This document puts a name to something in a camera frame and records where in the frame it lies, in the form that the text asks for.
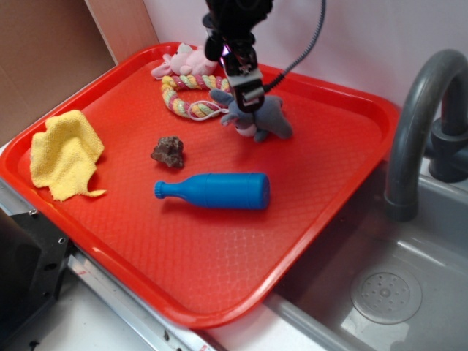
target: plastic tray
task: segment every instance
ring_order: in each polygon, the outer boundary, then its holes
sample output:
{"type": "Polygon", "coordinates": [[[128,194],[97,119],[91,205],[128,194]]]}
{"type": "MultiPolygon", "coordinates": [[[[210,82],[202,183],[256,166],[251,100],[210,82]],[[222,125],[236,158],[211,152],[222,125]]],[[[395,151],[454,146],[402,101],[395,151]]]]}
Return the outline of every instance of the plastic tray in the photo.
{"type": "MultiPolygon", "coordinates": [[[[190,328],[222,325],[265,297],[388,151],[398,111],[379,97],[290,74],[275,89],[294,136],[263,143],[218,118],[190,121],[162,101],[151,69],[178,44],[143,50],[18,135],[0,157],[0,176],[100,265],[164,316],[190,328]],[[82,110],[106,149],[89,189],[98,198],[54,201],[31,182],[29,155],[45,119],[82,110]],[[150,154],[160,137],[185,144],[186,167],[150,154]],[[158,180],[206,172],[264,172],[264,211],[197,208],[158,200],[158,180]]],[[[265,81],[279,70],[261,66],[265,81]]],[[[183,91],[187,102],[207,91],[183,91]]]]}

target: pink plush toy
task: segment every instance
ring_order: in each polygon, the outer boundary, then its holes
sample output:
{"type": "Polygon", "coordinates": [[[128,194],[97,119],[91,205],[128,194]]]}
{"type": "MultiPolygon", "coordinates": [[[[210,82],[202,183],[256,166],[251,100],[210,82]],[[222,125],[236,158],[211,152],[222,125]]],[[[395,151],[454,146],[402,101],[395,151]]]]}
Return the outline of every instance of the pink plush toy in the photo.
{"type": "Polygon", "coordinates": [[[190,45],[180,44],[174,56],[168,53],[162,56],[164,63],[151,71],[156,79],[165,75],[211,75],[216,69],[217,62],[209,61],[205,57],[203,46],[193,50],[190,45]]]}

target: blue plastic bottle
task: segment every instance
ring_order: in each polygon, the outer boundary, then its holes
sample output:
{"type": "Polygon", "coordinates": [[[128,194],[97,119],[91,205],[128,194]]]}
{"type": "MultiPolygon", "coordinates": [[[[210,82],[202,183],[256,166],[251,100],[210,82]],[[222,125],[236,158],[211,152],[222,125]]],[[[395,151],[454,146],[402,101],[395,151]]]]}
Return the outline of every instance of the blue plastic bottle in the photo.
{"type": "Polygon", "coordinates": [[[158,199],[174,196],[206,208],[262,210],[270,202],[270,181],[264,173],[205,173],[181,183],[158,181],[158,199]]]}

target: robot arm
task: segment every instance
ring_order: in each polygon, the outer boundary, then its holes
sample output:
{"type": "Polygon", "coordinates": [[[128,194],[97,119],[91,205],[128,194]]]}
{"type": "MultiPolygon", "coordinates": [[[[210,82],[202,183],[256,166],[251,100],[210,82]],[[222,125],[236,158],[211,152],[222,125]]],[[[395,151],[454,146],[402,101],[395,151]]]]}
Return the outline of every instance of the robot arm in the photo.
{"type": "Polygon", "coordinates": [[[203,25],[211,34],[205,55],[221,62],[239,108],[254,112],[261,107],[264,93],[251,30],[267,18],[273,0],[206,0],[206,4],[209,13],[203,25]]]}

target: sink basin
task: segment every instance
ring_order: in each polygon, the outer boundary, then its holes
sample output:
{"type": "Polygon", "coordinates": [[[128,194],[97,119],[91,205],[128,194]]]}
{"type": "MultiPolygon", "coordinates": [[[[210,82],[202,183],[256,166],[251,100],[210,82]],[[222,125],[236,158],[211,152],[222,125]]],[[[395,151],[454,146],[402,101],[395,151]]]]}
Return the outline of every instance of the sink basin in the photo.
{"type": "Polygon", "coordinates": [[[422,175],[418,216],[396,223],[384,213],[385,172],[371,174],[275,293],[357,350],[466,350],[468,192],[422,175]]]}

